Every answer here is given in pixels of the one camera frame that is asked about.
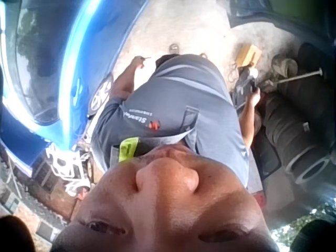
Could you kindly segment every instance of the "car window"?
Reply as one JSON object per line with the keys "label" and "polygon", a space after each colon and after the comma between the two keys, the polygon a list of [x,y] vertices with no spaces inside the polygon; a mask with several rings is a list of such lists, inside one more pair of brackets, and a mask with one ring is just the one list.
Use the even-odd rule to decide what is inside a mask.
{"label": "car window", "polygon": [[34,2],[24,1],[18,17],[15,85],[34,120],[47,124],[58,119],[62,61],[82,1]]}

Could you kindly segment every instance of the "metal rod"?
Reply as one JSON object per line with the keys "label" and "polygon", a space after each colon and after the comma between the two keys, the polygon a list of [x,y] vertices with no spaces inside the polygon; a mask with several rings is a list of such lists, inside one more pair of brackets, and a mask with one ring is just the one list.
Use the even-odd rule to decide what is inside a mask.
{"label": "metal rod", "polygon": [[284,82],[287,82],[287,81],[298,80],[298,79],[310,77],[310,76],[313,76],[313,75],[323,76],[322,69],[320,68],[318,71],[306,73],[304,75],[299,75],[299,76],[288,78],[288,79],[285,79],[285,80],[279,80],[279,81],[274,82],[274,84],[280,84],[280,83],[284,83]]}
{"label": "metal rod", "polygon": [[19,187],[17,186],[16,180],[15,180],[14,171],[13,171],[13,167],[12,167],[12,161],[9,157],[8,157],[8,162],[9,162],[9,168],[10,168],[10,171],[11,171],[10,173],[12,175],[13,183],[14,183],[15,189],[17,191],[17,195],[19,196],[20,199],[22,199],[21,192],[20,192]]}

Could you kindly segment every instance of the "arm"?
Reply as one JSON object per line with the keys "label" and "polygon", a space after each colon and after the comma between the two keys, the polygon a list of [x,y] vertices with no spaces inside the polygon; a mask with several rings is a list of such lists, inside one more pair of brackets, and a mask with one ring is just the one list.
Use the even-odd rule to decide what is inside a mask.
{"label": "arm", "polygon": [[240,114],[239,124],[244,143],[249,149],[254,137],[255,106],[260,100],[260,89],[252,93],[246,100],[244,110]]}
{"label": "arm", "polygon": [[141,56],[136,56],[125,71],[115,80],[110,91],[110,98],[118,97],[127,99],[134,91],[134,76],[135,71],[143,68],[145,59]]}

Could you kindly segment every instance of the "car tire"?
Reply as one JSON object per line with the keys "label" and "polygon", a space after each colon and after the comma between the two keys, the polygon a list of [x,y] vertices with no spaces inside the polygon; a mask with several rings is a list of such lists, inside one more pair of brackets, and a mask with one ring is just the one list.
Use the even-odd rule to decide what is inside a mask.
{"label": "car tire", "polygon": [[88,116],[92,118],[98,110],[104,105],[109,97],[109,92],[113,85],[113,75],[110,73],[100,83],[89,102]]}

